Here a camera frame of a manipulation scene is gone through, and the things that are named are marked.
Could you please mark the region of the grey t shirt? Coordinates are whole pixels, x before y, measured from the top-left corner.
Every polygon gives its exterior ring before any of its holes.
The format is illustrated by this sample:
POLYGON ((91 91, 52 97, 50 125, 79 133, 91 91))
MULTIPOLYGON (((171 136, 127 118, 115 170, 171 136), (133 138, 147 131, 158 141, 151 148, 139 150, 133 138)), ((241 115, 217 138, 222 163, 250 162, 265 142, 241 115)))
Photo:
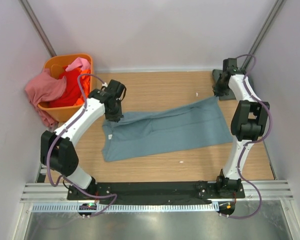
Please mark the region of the grey t shirt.
MULTIPOLYGON (((213 77, 213 80, 214 80, 215 84, 217 83, 217 81, 218 81, 219 77, 221 76, 221 74, 222 74, 222 70, 221 69, 213 69, 212 70, 212 77, 213 77)), ((233 91, 230 89, 228 91, 228 94, 220 96, 219 100, 220 101, 236 100, 236 97, 235 97, 233 91)))

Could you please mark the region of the light blue t shirt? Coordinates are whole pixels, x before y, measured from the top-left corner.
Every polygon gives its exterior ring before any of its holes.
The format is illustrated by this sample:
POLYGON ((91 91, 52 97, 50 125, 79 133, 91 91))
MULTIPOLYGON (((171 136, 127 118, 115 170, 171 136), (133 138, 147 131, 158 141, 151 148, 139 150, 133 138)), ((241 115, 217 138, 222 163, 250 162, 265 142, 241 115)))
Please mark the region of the light blue t shirt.
POLYGON ((218 100, 212 96, 166 111, 126 112, 119 122, 104 121, 104 161, 121 161, 232 142, 233 137, 218 100))

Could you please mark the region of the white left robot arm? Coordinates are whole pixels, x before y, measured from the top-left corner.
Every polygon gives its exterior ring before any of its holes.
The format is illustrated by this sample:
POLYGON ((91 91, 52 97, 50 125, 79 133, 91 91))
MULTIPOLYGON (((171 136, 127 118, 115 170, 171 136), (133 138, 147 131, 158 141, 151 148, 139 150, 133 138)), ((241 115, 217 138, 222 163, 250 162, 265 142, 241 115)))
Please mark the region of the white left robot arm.
POLYGON ((47 167, 52 186, 51 170, 65 177, 83 199, 91 200, 97 191, 96 180, 79 165, 75 146, 88 128, 99 118, 119 122, 123 118, 121 102, 126 95, 126 86, 117 80, 110 80, 107 86, 94 89, 84 104, 70 119, 55 131, 46 130, 40 140, 40 162, 47 167))

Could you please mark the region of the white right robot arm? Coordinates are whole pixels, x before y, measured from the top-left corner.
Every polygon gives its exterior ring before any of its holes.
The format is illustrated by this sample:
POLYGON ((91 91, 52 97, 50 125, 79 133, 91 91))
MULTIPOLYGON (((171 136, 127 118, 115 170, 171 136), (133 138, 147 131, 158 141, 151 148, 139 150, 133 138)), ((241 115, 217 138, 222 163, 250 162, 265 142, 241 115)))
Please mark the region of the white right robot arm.
POLYGON ((216 97, 233 93, 237 107, 230 124, 233 136, 230 156, 216 179, 215 192, 221 198, 231 198, 243 193, 242 170, 253 145, 265 134, 271 119, 268 102, 262 101, 249 83, 247 71, 238 67, 238 59, 226 58, 222 73, 213 86, 216 97))

